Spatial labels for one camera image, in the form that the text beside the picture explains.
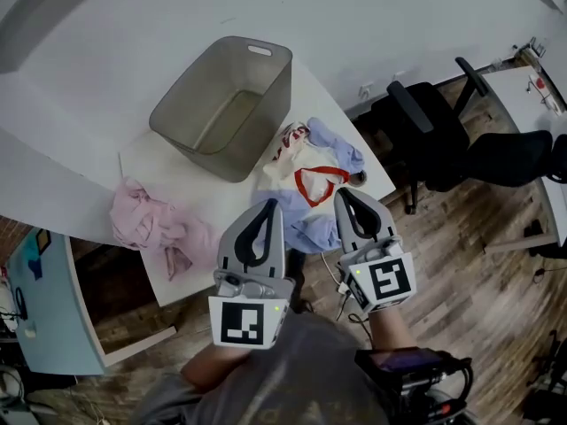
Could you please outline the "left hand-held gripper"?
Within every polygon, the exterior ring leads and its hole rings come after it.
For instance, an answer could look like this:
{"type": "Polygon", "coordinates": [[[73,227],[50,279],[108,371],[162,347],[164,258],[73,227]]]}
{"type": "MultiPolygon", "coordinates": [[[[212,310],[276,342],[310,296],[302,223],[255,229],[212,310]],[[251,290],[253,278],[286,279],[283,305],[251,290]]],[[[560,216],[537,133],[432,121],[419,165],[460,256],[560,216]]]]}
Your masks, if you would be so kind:
{"type": "Polygon", "coordinates": [[[249,208],[227,228],[218,262],[225,271],[214,272],[217,293],[208,299],[214,343],[273,347],[295,288],[294,280],[283,277],[283,212],[274,198],[249,208]]]}

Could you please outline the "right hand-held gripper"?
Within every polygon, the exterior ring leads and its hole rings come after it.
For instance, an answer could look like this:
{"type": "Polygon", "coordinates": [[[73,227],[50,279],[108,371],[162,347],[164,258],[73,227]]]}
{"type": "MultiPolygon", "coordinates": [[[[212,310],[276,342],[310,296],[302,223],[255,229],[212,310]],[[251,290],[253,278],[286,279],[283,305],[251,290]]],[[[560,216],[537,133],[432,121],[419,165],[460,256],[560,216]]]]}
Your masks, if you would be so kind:
{"type": "Polygon", "coordinates": [[[340,188],[334,210],[344,252],[338,268],[361,311],[376,312],[415,295],[413,258],[394,236],[395,224],[387,207],[360,190],[340,188]],[[367,241],[378,242],[363,247],[367,241]]]}

